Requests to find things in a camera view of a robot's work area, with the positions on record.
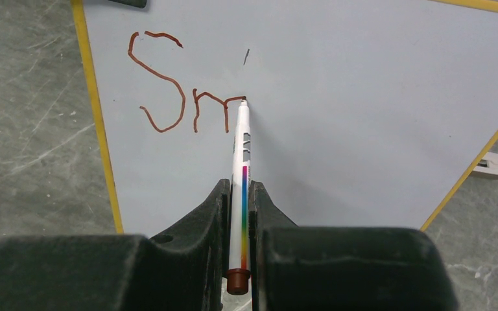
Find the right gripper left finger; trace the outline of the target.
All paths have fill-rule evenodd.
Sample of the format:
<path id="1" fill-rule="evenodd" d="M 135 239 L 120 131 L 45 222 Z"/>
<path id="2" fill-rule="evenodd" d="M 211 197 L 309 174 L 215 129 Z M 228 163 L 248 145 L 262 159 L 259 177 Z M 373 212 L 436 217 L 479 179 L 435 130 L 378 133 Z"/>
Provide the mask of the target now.
<path id="1" fill-rule="evenodd" d="M 0 310 L 220 310 L 229 193 L 151 238 L 0 238 Z"/>

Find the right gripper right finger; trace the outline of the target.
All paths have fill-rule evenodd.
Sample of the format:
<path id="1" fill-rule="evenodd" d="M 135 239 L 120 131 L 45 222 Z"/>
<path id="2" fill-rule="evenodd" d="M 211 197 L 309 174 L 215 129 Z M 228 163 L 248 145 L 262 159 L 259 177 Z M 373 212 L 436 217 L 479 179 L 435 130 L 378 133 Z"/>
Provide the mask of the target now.
<path id="1" fill-rule="evenodd" d="M 440 252 L 402 227 L 296 225 L 249 190 L 254 310 L 458 310 Z"/>

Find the yellow framed whiteboard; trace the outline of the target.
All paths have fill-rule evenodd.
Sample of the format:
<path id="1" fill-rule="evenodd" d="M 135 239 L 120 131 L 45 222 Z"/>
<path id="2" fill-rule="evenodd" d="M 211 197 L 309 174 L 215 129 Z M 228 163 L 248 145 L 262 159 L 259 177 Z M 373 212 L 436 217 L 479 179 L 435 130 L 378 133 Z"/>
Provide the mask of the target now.
<path id="1" fill-rule="evenodd" d="M 116 230 L 231 176 L 299 225 L 426 227 L 498 138 L 496 1 L 73 1 Z"/>

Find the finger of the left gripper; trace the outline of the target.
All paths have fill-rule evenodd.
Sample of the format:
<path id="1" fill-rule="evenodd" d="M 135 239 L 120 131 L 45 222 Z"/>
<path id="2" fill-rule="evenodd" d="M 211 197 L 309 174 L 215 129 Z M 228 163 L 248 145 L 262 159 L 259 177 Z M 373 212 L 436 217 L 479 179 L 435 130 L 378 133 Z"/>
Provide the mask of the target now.
<path id="1" fill-rule="evenodd" d="M 109 1 L 134 8 L 145 8 L 147 6 L 147 0 L 109 0 Z"/>

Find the white brown whiteboard marker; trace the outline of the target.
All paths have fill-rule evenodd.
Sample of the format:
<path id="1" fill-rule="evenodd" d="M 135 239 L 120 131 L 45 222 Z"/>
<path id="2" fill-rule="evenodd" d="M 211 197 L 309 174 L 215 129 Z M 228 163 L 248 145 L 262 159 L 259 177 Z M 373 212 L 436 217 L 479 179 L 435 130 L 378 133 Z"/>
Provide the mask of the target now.
<path id="1" fill-rule="evenodd" d="M 250 242 L 248 224 L 248 190 L 250 186 L 251 133 L 250 109 L 244 98 L 237 111 L 233 144 L 230 205 L 230 246 L 228 256 L 227 292 L 244 295 L 248 292 Z"/>

